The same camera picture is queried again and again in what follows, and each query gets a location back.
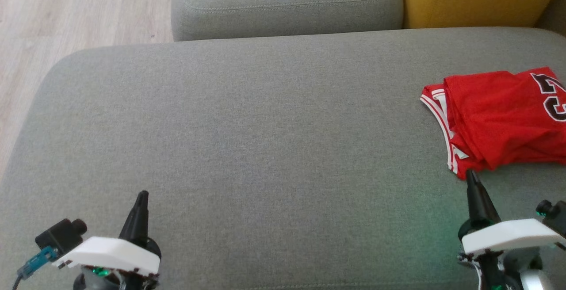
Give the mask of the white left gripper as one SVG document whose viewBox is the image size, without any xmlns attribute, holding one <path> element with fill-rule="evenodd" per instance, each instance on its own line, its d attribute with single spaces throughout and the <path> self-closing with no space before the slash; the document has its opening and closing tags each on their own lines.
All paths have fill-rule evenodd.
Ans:
<svg viewBox="0 0 566 290">
<path fill-rule="evenodd" d="M 63 257 L 54 267 L 93 266 L 133 272 L 148 277 L 158 274 L 161 259 L 141 248 L 148 243 L 149 193 L 140 191 L 122 227 L 119 238 L 90 237 Z"/>
</svg>

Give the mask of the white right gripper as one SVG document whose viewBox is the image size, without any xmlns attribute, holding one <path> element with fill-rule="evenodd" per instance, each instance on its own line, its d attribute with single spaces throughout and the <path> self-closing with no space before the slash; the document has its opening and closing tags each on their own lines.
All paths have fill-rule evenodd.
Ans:
<svg viewBox="0 0 566 290">
<path fill-rule="evenodd" d="M 565 238 L 536 219 L 501 222 L 489 193 L 473 169 L 466 171 L 467 199 L 471 225 L 492 225 L 462 238 L 467 255 L 483 255 L 516 248 L 565 245 Z"/>
</svg>

